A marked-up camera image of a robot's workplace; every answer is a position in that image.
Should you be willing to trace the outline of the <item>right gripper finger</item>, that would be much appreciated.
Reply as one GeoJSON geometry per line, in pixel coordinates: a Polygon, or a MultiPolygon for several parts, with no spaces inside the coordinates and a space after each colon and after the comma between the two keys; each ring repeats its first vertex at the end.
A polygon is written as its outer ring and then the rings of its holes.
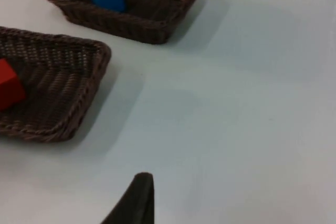
{"type": "Polygon", "coordinates": [[[154,224],[154,180],[138,173],[102,224],[154,224]]]}

